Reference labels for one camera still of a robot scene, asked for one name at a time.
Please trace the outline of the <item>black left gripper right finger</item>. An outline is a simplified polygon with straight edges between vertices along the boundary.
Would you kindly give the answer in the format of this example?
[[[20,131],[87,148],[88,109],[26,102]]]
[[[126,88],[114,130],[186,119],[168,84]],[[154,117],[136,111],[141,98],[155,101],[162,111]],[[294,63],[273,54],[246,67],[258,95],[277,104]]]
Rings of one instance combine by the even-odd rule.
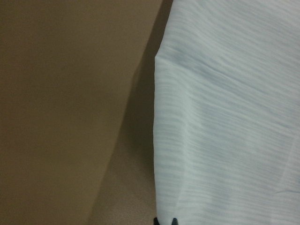
[[[178,220],[176,218],[173,218],[171,225],[178,225]]]

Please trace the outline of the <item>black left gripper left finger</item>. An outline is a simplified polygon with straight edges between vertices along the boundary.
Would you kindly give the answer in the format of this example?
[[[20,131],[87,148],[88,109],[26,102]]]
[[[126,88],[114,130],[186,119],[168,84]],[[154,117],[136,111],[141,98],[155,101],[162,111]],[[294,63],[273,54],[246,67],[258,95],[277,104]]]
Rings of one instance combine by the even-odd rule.
[[[158,218],[157,218],[157,217],[155,217],[155,218],[153,219],[153,224],[154,224],[154,225],[159,225],[159,221],[158,221]]]

